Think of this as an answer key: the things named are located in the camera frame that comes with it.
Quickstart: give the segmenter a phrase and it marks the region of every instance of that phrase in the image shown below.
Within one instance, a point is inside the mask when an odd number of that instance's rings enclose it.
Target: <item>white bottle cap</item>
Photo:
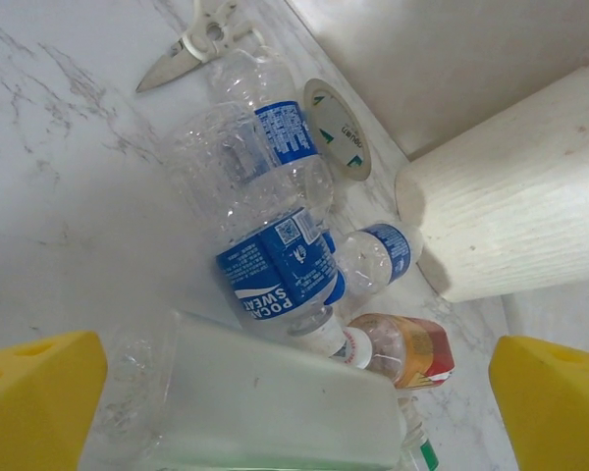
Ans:
[[[292,336],[291,339],[299,348],[325,357],[332,356],[339,351],[347,341],[343,327],[334,314],[315,331],[302,336]]]
[[[371,339],[363,331],[355,327],[345,327],[343,332],[347,341],[343,348],[332,358],[363,370],[373,358]]]

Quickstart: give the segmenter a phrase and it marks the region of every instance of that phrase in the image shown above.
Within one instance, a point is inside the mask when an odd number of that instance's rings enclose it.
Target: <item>pocari sweat logo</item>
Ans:
[[[244,310],[254,319],[270,319],[293,307],[286,290],[281,285],[260,289],[237,289],[236,296]]]

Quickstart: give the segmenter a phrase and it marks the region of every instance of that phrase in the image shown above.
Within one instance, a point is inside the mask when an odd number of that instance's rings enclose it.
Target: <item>blue bottle label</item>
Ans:
[[[410,246],[403,234],[390,224],[374,224],[361,229],[364,233],[371,234],[384,244],[391,257],[393,272],[389,283],[393,282],[410,266]]]
[[[307,302],[337,273],[327,243],[298,209],[216,257],[242,307],[271,319]]]
[[[283,164],[318,154],[310,129],[295,101],[280,101],[255,111]]]

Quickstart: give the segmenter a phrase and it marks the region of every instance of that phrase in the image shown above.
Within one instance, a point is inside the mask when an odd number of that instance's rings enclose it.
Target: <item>marble countertop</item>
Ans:
[[[205,235],[155,150],[210,106],[210,66],[134,93],[191,9],[188,0],[0,1],[0,347],[72,329],[108,342],[110,332],[152,319],[162,298],[237,322],[201,259]],[[394,176],[407,160],[286,2],[240,0],[237,15],[260,24],[298,84],[319,77],[337,88],[365,128],[371,178],[348,189],[330,225],[345,233],[397,217]],[[501,301],[451,305],[414,270],[363,310],[433,319],[448,331],[455,374],[416,394],[440,469],[516,469],[487,376],[508,331]]]

